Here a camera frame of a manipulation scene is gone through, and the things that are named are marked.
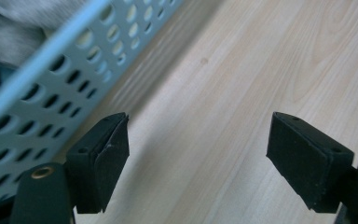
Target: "wooden surface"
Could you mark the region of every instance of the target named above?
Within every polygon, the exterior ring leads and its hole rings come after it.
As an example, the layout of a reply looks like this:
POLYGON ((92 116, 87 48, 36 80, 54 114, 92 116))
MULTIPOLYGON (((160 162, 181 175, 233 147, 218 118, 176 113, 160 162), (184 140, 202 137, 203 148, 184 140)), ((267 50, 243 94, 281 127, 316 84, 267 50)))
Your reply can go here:
POLYGON ((78 223, 333 223, 265 155, 281 111, 358 163, 358 1, 187 0, 67 146, 120 111, 131 155, 78 223))

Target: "storage bin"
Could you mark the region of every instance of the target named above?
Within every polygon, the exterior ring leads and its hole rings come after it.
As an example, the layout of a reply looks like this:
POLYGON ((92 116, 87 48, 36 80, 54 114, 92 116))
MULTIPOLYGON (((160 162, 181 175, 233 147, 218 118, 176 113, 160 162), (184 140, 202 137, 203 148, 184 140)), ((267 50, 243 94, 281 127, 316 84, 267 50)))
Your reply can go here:
POLYGON ((182 0, 91 0, 0 87, 0 201, 50 161, 182 0))

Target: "wooden table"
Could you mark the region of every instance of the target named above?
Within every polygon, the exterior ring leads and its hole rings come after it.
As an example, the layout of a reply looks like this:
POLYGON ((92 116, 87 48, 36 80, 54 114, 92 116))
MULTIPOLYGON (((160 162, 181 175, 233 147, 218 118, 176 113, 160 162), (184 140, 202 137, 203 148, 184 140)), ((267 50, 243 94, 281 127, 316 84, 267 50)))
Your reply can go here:
POLYGON ((131 155, 78 223, 333 223, 265 155, 281 111, 358 164, 358 1, 186 0, 67 146, 121 111, 131 155))

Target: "black object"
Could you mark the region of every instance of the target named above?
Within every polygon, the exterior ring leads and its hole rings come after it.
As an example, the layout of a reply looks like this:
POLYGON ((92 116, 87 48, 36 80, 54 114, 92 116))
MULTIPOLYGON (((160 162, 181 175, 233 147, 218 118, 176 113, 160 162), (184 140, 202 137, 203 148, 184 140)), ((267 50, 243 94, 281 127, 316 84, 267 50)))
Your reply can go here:
POLYGON ((309 209, 336 213, 343 202, 347 219, 358 223, 358 170, 351 167, 353 155, 304 120, 273 113, 267 157, 309 209))
POLYGON ((14 204, 0 203, 0 223, 75 223, 74 206, 78 213, 105 211, 130 156, 128 120, 124 113, 106 117, 69 150, 64 165, 24 172, 14 204))

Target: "gray cloth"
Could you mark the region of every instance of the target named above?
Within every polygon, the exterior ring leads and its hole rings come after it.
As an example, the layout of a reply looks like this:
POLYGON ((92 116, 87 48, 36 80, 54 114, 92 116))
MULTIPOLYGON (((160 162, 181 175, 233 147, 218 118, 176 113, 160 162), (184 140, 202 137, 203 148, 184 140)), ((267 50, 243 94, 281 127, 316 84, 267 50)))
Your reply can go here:
POLYGON ((15 69, 87 0, 0 0, 0 67, 15 69))

